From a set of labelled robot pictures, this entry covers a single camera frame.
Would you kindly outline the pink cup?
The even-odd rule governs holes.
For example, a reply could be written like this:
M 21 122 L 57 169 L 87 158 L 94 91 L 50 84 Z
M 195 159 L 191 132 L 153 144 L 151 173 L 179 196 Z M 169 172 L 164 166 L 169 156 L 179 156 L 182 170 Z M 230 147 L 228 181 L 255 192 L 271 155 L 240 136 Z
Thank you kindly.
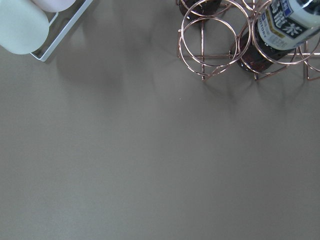
M 32 2 L 45 12 L 56 13 L 68 9 L 76 0 L 32 0 Z

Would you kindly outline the tea bottle in rack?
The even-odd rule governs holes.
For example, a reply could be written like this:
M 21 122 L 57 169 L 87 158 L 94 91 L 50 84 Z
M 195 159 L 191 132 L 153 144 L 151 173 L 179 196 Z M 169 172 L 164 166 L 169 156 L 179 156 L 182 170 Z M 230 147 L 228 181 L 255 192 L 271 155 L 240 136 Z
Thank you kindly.
M 319 32 L 318 0 L 273 0 L 253 28 L 260 49 L 276 61 Z

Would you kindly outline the mint green cup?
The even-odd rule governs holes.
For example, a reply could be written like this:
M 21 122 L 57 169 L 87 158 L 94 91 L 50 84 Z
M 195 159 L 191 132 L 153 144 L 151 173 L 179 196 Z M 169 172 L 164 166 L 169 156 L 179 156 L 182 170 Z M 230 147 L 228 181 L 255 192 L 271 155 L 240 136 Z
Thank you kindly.
M 18 55 L 36 51 L 49 29 L 48 17 L 30 0 L 0 2 L 0 45 L 7 51 Z

